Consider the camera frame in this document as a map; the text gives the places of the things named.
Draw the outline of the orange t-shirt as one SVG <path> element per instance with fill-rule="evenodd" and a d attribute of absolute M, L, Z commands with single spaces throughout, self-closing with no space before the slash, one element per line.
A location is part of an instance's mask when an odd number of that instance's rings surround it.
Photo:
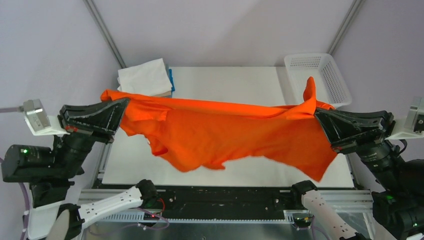
<path fill-rule="evenodd" d="M 309 77 L 299 105 L 261 106 L 166 98 L 105 90 L 100 100 L 127 100 L 120 127 L 142 135 L 151 153 L 186 173 L 205 167 L 224 170 L 225 162 L 265 157 L 294 167 L 320 181 L 336 158 L 317 110 L 331 110 L 317 100 Z"/>

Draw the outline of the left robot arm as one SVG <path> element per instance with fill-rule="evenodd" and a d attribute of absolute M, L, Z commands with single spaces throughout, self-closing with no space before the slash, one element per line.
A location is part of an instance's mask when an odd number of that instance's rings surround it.
<path fill-rule="evenodd" d="M 6 183 L 28 184 L 24 191 L 27 213 L 24 232 L 29 240 L 71 240 L 95 222 L 121 211 L 152 208 L 158 192 L 143 179 L 133 187 L 89 204 L 65 203 L 72 178 L 82 175 L 83 162 L 95 143 L 114 140 L 130 100 L 72 106 L 64 105 L 56 116 L 48 115 L 39 99 L 2 113 L 22 113 L 34 136 L 53 136 L 53 146 L 11 145 L 1 161 Z"/>

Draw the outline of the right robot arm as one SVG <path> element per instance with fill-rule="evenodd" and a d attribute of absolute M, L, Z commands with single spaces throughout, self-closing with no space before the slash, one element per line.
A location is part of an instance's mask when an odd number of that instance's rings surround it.
<path fill-rule="evenodd" d="M 348 112 L 318 108 L 315 117 L 331 148 L 338 154 L 355 153 L 383 192 L 372 192 L 372 216 L 397 240 L 424 237 L 424 161 L 405 161 L 403 147 L 392 143 L 400 122 L 391 112 Z"/>

